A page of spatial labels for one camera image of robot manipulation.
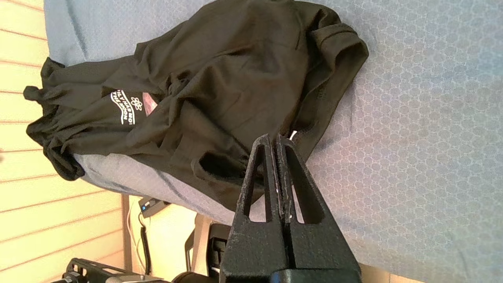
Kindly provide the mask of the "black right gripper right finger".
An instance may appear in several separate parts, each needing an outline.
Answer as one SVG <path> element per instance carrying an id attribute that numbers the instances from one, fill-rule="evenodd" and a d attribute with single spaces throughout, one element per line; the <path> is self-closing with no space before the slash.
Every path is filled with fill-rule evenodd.
<path id="1" fill-rule="evenodd" d="M 360 272 L 359 263 L 294 143 L 279 136 L 275 150 L 289 260 L 296 269 Z"/>

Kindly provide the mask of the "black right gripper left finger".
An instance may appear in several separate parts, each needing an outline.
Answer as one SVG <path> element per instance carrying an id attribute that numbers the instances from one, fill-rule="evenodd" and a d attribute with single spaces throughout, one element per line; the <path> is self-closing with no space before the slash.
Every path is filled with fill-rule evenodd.
<path id="1" fill-rule="evenodd" d="M 263 168 L 266 220 L 253 222 L 250 206 L 259 167 Z M 221 281 L 269 281 L 274 272 L 287 268 L 278 189 L 274 147 L 265 134 L 253 143 L 221 263 Z"/>

